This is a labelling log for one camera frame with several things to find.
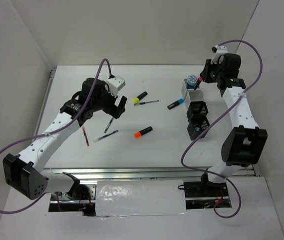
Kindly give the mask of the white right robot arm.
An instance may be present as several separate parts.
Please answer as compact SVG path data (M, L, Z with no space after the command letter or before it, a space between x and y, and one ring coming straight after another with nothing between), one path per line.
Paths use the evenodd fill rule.
M233 53L215 53L208 59L200 77L206 83L217 83L221 97L227 105L232 130L221 149L221 160L208 169L207 179L200 183L200 191L211 196L240 168L258 163L268 133L261 129L251 112L244 80L238 77L241 57Z

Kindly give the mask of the pink highlighter marker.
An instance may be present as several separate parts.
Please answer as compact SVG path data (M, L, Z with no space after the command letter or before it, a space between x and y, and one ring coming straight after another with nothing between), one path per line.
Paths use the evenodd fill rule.
M199 85L201 84L201 82L202 82L202 78L198 77L198 79L197 79L197 81L196 81L196 83L194 85L193 90L196 90L199 87Z

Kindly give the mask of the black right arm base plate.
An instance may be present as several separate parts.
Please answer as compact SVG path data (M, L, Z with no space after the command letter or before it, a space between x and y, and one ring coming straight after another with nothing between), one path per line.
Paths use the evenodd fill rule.
M204 187L199 181L183 182L178 185L186 200L216 200L226 199L229 196L228 189L223 183L221 187Z

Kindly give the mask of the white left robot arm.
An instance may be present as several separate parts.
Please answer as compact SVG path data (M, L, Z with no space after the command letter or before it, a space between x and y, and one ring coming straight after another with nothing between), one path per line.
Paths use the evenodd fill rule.
M125 80L119 76L107 81L87 78L82 89L60 108L43 137L17 155L9 153L3 159L6 183L30 200L51 192L62 192L68 199L76 199L81 189L78 178L66 172L42 174L42 171L63 142L91 119L94 112L104 111L115 119L125 112L125 96L115 105L124 86Z

